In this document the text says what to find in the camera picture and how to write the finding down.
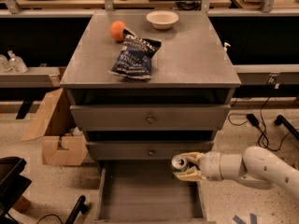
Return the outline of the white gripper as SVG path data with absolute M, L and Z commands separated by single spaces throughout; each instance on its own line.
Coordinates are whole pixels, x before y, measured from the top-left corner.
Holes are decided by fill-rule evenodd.
M 175 177 L 180 181 L 199 182 L 204 177 L 209 181 L 222 181 L 221 177 L 221 154 L 220 152 L 201 152 L 182 153 L 180 164 L 189 162 L 198 165 L 199 170 L 189 169 L 185 172 L 174 172 Z

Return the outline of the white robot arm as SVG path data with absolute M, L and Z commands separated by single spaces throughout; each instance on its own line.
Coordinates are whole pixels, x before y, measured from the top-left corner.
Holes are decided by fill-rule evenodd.
M 248 147 L 242 154 L 182 153 L 172 158 L 171 166 L 181 181 L 232 180 L 253 189 L 277 185 L 299 198 L 299 171 L 261 147 Z

